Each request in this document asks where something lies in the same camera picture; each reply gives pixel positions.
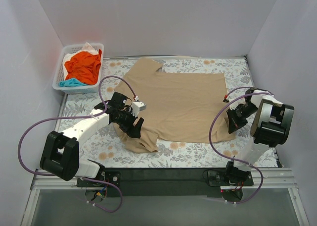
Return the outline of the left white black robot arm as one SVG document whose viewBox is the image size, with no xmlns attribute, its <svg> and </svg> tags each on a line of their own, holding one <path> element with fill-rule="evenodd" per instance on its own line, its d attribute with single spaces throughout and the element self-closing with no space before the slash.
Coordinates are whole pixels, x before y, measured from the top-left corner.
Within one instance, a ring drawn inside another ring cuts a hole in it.
<svg viewBox="0 0 317 226">
<path fill-rule="evenodd" d="M 80 147 L 111 123 L 117 124 L 131 138 L 141 137 L 144 119 L 138 114 L 146 109 L 146 104 L 135 100 L 128 105 L 127 99 L 127 96 L 115 92 L 110 100 L 96 105 L 88 118 L 62 132 L 49 133 L 40 168 L 65 181 L 74 177 L 99 179 L 104 166 L 92 160 L 80 159 Z"/>
</svg>

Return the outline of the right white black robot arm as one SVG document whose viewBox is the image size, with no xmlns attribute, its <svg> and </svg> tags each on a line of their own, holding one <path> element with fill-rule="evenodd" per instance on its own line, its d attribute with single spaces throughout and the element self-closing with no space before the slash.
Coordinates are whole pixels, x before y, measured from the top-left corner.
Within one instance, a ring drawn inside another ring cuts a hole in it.
<svg viewBox="0 0 317 226">
<path fill-rule="evenodd" d="M 226 165 L 224 179 L 230 184 L 243 183 L 251 177 L 251 165 L 270 148 L 283 145 L 289 135 L 294 107 L 284 104 L 267 90 L 249 88 L 245 92 L 245 102 L 234 109 L 226 111 L 229 127 L 228 132 L 244 127 L 247 118 L 255 114 L 247 146 L 239 152 L 235 159 Z"/>
</svg>

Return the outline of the beige t shirt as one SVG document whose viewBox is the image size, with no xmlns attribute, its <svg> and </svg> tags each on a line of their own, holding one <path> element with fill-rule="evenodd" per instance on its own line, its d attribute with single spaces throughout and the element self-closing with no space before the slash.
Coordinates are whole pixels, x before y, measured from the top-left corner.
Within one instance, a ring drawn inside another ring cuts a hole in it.
<svg viewBox="0 0 317 226">
<path fill-rule="evenodd" d="M 124 75 L 115 91 L 132 98 L 135 92 L 146 109 L 139 113 L 144 119 L 141 138 L 130 138 L 115 125 L 115 131 L 134 153 L 155 153 L 157 140 L 172 142 L 208 143 L 235 138 L 228 133 L 224 107 L 227 93 L 222 73 L 168 73 L 161 72 L 161 63 L 143 58 Z"/>
</svg>

